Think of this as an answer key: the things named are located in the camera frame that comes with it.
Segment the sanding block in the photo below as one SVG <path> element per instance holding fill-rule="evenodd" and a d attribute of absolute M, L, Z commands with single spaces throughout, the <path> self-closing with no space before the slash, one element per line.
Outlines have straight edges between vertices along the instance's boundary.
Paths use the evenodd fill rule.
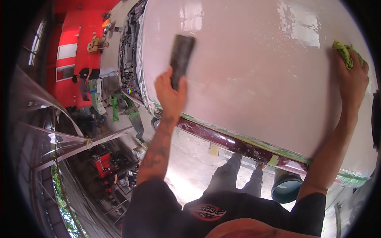
<path fill-rule="evenodd" d="M 195 42 L 196 39 L 194 37 L 184 35 L 175 36 L 170 64 L 173 69 L 171 86 L 176 91 L 179 89 L 180 77 L 185 75 L 187 71 L 189 58 L 191 57 Z"/>

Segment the shoe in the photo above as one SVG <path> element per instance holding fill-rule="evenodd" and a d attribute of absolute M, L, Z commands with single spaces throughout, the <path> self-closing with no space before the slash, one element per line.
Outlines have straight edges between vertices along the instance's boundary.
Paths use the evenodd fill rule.
<path fill-rule="evenodd" d="M 264 170 L 264 169 L 266 168 L 266 165 L 261 164 L 261 163 L 257 163 L 257 164 L 255 165 L 255 169 L 257 169 L 258 167 L 259 167 L 260 169 Z"/>

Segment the green microfiber cloth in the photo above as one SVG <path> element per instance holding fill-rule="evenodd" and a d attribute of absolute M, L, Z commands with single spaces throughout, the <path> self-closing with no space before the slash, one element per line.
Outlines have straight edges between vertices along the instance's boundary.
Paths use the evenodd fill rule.
<path fill-rule="evenodd" d="M 355 49 L 353 48 L 353 45 L 352 44 L 351 45 L 343 45 L 339 41 L 334 40 L 333 41 L 333 48 L 340 52 L 341 56 L 343 57 L 343 59 L 345 61 L 345 66 L 347 67 L 347 70 L 350 70 L 353 67 L 353 60 L 352 60 L 351 55 L 349 54 L 348 50 L 353 50 L 354 52 L 356 52 Z M 363 59 L 359 53 L 357 53 L 357 55 L 359 56 L 360 65 L 362 67 L 363 66 Z"/>
<path fill-rule="evenodd" d="M 117 109 L 117 97 L 113 97 L 110 95 L 110 100 L 112 104 L 112 123 L 119 121 L 118 117 L 118 109 Z"/>

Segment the engine bay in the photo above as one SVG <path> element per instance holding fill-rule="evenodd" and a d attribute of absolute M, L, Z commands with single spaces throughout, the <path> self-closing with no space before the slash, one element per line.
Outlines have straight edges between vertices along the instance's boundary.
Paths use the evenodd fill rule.
<path fill-rule="evenodd" d="M 142 102 L 142 95 L 136 76 L 136 48 L 146 2 L 146 0 L 138 2 L 128 13 L 119 47 L 120 85 L 122 91 L 140 102 Z"/>

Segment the hand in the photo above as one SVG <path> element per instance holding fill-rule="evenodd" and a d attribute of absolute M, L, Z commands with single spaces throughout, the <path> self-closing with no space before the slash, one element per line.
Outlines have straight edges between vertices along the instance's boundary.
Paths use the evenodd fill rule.
<path fill-rule="evenodd" d="M 157 99 L 163 108 L 163 114 L 177 123 L 187 99 L 187 83 L 185 76 L 182 76 L 179 80 L 179 91 L 176 91 L 171 86 L 171 77 L 172 67 L 170 66 L 156 79 L 155 89 Z"/>
<path fill-rule="evenodd" d="M 347 70 L 339 51 L 335 50 L 335 54 L 343 110 L 358 113 L 365 96 L 365 90 L 369 83 L 369 78 L 367 76 L 369 66 L 363 61 L 363 67 L 361 67 L 357 53 L 349 51 L 353 60 L 353 67 L 351 70 Z"/>

